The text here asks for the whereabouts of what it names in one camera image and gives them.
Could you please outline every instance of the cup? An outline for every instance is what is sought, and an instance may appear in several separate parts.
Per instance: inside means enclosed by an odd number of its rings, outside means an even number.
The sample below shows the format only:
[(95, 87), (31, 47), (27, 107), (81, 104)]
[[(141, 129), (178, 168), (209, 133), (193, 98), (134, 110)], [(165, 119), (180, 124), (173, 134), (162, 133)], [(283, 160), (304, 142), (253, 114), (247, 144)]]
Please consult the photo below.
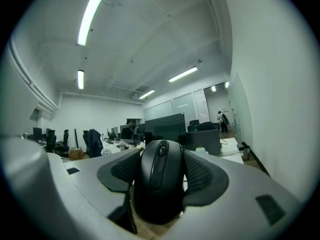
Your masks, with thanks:
[(125, 150), (125, 142), (124, 141), (120, 141), (119, 146), (120, 146), (119, 148), (121, 151)]

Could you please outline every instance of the black office chair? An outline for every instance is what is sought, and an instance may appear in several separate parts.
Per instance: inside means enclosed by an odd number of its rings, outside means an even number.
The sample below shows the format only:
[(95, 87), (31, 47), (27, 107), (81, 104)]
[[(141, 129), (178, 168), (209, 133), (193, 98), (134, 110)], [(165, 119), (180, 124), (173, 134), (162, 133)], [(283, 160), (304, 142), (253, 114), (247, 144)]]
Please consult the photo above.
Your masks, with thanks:
[(131, 140), (132, 139), (132, 131), (129, 127), (123, 128), (121, 132), (122, 139)]
[(57, 143), (57, 147), (54, 148), (54, 151), (56, 151), (56, 154), (64, 158), (68, 157), (68, 153), (67, 153), (69, 151), (68, 138), (69, 138), (69, 130), (64, 130), (63, 142)]
[(139, 133), (133, 134), (133, 144), (135, 146), (139, 145), (141, 142), (141, 136)]
[(214, 123), (213, 123), (213, 127), (220, 132), (220, 123), (214, 122)]
[(203, 122), (199, 124), (198, 131), (214, 130), (214, 124), (212, 122)]
[(187, 127), (188, 132), (194, 132), (198, 130), (199, 120), (192, 120), (189, 122), (189, 126)]
[(57, 136), (48, 136), (46, 138), (46, 152), (53, 153), (56, 146)]
[(83, 140), (85, 142), (86, 145), (86, 153), (89, 156), (89, 131), (88, 130), (84, 130), (83, 131)]
[(101, 156), (103, 144), (101, 142), (101, 134), (95, 129), (89, 130), (89, 157), (96, 158)]
[(56, 131), (56, 130), (48, 130), (48, 132), (47, 132), (47, 134), (46, 134), (46, 137), (55, 136), (55, 131)]

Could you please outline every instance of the mouse scroll wheel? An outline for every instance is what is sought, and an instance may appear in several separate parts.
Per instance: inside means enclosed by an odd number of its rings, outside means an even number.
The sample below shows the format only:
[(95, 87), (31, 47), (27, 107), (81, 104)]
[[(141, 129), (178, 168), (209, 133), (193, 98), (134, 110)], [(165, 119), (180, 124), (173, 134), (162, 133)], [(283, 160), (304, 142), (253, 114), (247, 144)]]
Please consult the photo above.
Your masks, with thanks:
[(159, 150), (159, 157), (163, 157), (165, 154), (166, 154), (166, 146), (162, 146), (160, 147), (160, 150)]

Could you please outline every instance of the ceiling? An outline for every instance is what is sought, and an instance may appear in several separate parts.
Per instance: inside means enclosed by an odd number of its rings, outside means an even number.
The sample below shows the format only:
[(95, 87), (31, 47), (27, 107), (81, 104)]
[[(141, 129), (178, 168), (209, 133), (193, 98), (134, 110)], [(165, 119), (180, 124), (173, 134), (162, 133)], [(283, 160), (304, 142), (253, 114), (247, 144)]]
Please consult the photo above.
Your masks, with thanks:
[[(131, 99), (181, 85), (168, 79), (193, 66), (198, 71), (183, 84), (225, 70), (210, 0), (103, 0), (81, 46), (88, 1), (38, 0), (33, 10), (34, 60), (45, 65), (61, 91)], [(78, 70), (84, 70), (84, 90), (78, 89)]]

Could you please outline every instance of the cable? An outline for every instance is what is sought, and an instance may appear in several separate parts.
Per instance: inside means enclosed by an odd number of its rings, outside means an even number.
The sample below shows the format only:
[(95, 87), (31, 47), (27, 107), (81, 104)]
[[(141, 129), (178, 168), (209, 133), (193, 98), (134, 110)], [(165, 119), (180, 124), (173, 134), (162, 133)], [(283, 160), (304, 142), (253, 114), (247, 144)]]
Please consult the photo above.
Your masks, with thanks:
[(227, 145), (227, 144), (228, 144), (228, 142), (226, 142), (223, 138), (220, 137), (220, 139), (225, 142), (225, 144), (224, 144), (224, 143), (221, 143), (222, 145)]
[(234, 154), (237, 154), (237, 153), (243, 153), (243, 151), (235, 152), (233, 154), (225, 154), (225, 155), (221, 154), (219, 157), (227, 157), (227, 156), (231, 156), (231, 155), (234, 155)]

